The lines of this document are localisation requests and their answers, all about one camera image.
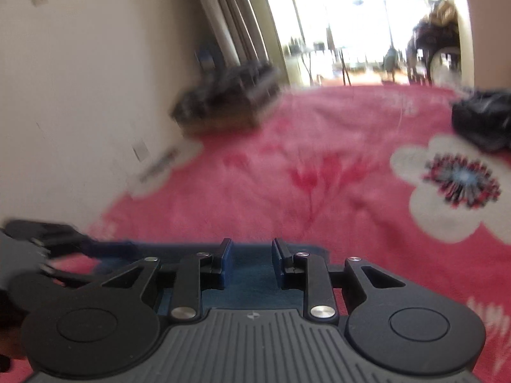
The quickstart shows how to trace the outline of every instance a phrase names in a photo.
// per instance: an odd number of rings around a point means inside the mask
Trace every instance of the ribbed surface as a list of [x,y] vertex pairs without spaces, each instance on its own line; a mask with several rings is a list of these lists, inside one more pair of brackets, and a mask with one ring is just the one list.
[[[44,374],[30,383],[62,383]],[[356,354],[337,329],[298,311],[212,310],[204,321],[170,330],[146,362],[95,383],[406,383]],[[429,383],[477,383],[469,373]]]

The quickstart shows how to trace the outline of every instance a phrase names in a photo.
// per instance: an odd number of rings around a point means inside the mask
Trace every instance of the gray curtain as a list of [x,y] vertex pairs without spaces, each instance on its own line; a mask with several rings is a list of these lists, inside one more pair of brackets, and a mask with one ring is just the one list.
[[227,66],[268,59],[250,0],[200,0]]

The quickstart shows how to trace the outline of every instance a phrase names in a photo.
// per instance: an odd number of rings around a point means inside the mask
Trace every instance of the black bag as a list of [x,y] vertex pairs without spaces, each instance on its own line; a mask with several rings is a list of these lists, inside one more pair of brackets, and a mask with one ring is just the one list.
[[511,91],[475,92],[453,103],[452,126],[483,151],[511,147]]

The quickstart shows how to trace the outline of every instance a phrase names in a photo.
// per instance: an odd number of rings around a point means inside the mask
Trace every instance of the pink bedspread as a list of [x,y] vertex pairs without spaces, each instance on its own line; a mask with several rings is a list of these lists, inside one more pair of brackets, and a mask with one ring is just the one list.
[[[453,98],[422,86],[285,94],[261,130],[204,137],[162,189],[122,197],[93,231],[165,242],[283,237],[321,245],[334,262],[361,256],[475,310],[487,331],[475,372],[509,383],[511,172],[507,157],[478,162],[453,135]],[[486,190],[447,202],[451,186],[441,190],[435,169],[449,160],[461,164],[462,187],[492,170]]]

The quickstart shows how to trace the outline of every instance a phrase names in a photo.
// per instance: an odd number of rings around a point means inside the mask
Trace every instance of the crosshair logo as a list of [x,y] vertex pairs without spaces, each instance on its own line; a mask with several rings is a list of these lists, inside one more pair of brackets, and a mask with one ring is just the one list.
[[258,312],[255,312],[255,311],[252,311],[252,313],[247,314],[247,318],[250,318],[252,321],[257,320],[260,316],[261,316],[261,314],[259,314]]

